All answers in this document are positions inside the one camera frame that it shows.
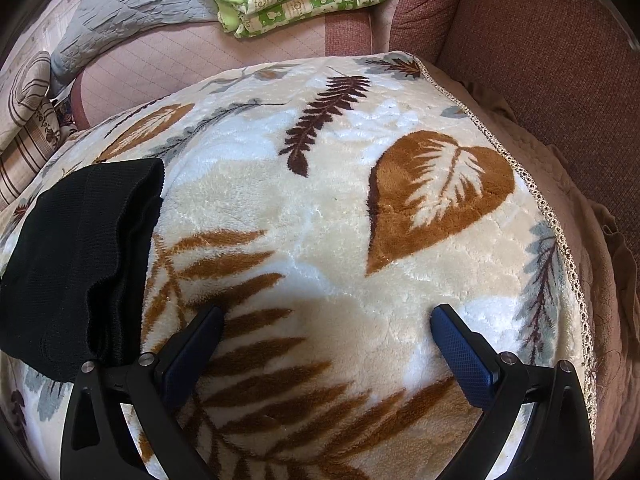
striped pillow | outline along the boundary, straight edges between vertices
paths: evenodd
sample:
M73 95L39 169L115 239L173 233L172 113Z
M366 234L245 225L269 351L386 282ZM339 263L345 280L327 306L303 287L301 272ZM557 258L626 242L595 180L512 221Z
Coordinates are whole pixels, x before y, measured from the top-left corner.
M12 83L0 92L0 152L31 118L49 88L51 60L38 52L20 67Z
M51 101L40 105L0 155L0 211L20 196L65 142Z

cream plush blanket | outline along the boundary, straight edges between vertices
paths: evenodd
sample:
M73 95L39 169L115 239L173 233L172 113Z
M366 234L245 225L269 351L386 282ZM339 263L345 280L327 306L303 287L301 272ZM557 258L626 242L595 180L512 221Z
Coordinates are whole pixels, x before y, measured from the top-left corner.
M231 70L76 134L0 216L2 264L43 190L89 164L148 156L166 180L142 349L206 301L225 309L223 341L178 414L220 479L436 478L479 416L428 330L443 302L497 351L574 362L594 423L584 299L558 221L419 61ZM71 385L4 354L0 372L5 415L56 478Z

silver screw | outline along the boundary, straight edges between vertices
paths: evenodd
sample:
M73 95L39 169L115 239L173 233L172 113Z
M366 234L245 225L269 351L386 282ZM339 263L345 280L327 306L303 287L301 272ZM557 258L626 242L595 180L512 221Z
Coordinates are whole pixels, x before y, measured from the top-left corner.
M564 359L560 359L560 369L563 372L571 373L571 363L569 361L565 361Z
M138 364L140 366L149 366L154 360L156 356L151 352L145 352L138 358Z
M87 374L90 371L92 371L95 368L95 364L93 361L87 361L85 363L82 363L82 366L80 367L80 369L82 370L83 374Z
M502 352L500 354L500 361L506 365L514 365L518 361L518 358L516 354L512 354L511 352Z

striped fabric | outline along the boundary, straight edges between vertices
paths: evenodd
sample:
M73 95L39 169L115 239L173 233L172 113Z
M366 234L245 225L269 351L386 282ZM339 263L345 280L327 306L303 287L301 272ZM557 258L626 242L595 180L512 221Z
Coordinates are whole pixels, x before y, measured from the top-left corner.
M4 150L40 105L49 88L51 61L38 52L0 92L0 150Z
M20 196L65 141L46 97L0 155L0 210Z

gray quilt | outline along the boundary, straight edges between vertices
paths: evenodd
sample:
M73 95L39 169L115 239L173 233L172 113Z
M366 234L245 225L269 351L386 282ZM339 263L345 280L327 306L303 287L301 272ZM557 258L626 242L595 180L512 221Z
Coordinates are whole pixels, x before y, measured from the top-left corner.
M59 94L95 57L137 32L184 22L217 21L213 0L81 0L51 54L49 94Z

